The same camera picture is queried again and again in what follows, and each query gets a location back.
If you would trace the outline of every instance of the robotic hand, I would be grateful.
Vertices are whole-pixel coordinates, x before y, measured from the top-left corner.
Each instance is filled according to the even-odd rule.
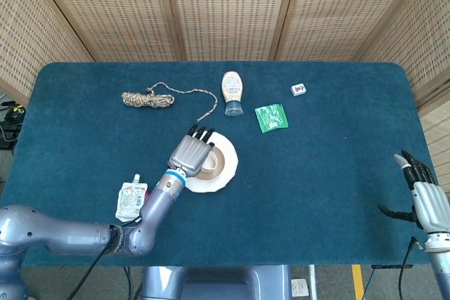
[[[430,255],[437,284],[443,299],[450,299],[450,204],[444,191],[436,184],[430,169],[407,151],[394,155],[404,172],[413,196],[412,212],[391,211],[384,205],[378,208],[386,216],[410,221],[428,234],[425,252]]]
[[[43,245],[57,254],[125,254],[142,256],[153,248],[156,231],[186,184],[198,174],[214,147],[207,143],[214,129],[194,125],[169,158],[162,175],[142,206],[140,223],[122,227],[106,223],[55,219],[25,205],[0,209],[0,298],[26,299],[20,267],[29,247]]]

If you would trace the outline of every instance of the coiled rope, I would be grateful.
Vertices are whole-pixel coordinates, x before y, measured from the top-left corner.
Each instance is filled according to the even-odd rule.
[[[204,115],[199,117],[196,120],[197,122],[200,122],[206,116],[210,115],[212,112],[214,112],[214,110],[217,107],[217,97],[210,91],[206,91],[204,89],[198,89],[198,88],[191,89],[190,91],[179,91],[177,89],[173,89],[173,88],[169,87],[164,82],[158,82],[158,83],[154,84],[153,86],[147,88],[148,94],[123,93],[122,101],[125,105],[129,105],[131,107],[152,107],[152,108],[169,107],[175,101],[175,98],[172,95],[156,95],[154,88],[160,84],[165,86],[168,90],[173,91],[175,93],[190,94],[190,93],[199,92],[199,93],[205,93],[205,94],[211,95],[214,98],[214,105],[212,106],[211,110],[209,110]]]

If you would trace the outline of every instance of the table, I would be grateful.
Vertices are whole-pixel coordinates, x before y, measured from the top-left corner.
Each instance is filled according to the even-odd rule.
[[[244,83],[244,115],[226,117],[223,73]],[[402,148],[431,166],[411,88],[392,63],[54,63],[37,77],[2,205],[28,204],[72,220],[117,223],[117,194],[135,173],[153,186],[195,118],[213,104],[175,95],[165,109],[123,105],[124,91],[165,81],[219,97],[202,124],[235,146],[234,179],[222,190],[185,190],[141,258],[118,266],[399,263],[414,224],[383,216],[378,203],[409,210],[392,155]],[[303,83],[307,93],[293,97]],[[166,93],[158,87],[157,93]],[[262,134],[254,109],[281,103],[289,128]],[[31,248],[25,265],[88,265],[90,256]],[[424,262],[414,253],[410,262]]]

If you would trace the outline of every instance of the green seed packet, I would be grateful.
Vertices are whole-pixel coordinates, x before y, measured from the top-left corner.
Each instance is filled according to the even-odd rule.
[[[263,133],[267,131],[288,128],[288,119],[284,113],[283,106],[281,104],[267,105],[266,107],[260,107],[255,109],[256,117],[258,118],[259,127]]]

